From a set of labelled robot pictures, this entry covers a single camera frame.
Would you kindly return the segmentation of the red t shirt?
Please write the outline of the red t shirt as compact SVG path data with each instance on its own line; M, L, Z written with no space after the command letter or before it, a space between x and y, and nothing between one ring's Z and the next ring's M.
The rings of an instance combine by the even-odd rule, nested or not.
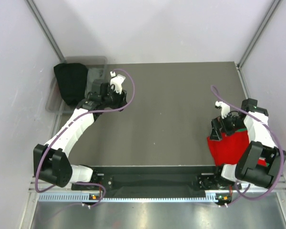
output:
M247 131L236 132L231 136L222 134L222 140L215 141L207 137L207 143L210 153L214 159L216 166L224 164L238 164L243 154L253 141L249 141Z

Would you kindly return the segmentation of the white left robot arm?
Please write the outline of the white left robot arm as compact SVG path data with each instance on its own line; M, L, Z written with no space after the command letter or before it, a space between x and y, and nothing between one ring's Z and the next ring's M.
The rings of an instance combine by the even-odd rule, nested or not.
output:
M33 150L35 180L52 186L65 187L69 183L82 182L88 189L98 185L98 177L88 166L72 165L69 154L85 130L97 118L111 111L121 111L126 105L127 92L122 84L125 77L117 75L109 82L94 80L87 96L79 102L71 118L58 133L45 144L37 144Z

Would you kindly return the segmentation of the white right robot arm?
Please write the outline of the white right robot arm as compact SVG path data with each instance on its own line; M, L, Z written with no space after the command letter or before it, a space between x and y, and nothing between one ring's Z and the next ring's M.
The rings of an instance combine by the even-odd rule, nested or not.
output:
M210 153L217 167L213 184L223 189L236 181L270 188L286 160L268 130L268 111L257 106L257 100L243 100L240 111L217 101L221 114L211 120L207 137Z

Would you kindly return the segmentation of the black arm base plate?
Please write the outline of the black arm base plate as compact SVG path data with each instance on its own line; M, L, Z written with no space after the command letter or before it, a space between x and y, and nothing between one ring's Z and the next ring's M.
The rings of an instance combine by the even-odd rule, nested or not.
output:
M221 177L215 166L121 166L92 167L89 182L107 190L121 187L188 187L193 190L225 189L234 182Z

